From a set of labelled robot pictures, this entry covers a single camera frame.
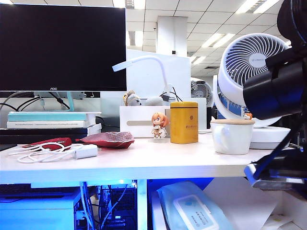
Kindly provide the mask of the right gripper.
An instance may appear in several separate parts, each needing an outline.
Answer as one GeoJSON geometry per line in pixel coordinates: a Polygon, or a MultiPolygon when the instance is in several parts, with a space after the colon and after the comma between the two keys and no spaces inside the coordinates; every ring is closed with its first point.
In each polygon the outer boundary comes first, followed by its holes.
{"type": "Polygon", "coordinates": [[[307,197],[307,155],[299,149],[282,150],[261,172],[265,189],[294,190],[307,197]]]}

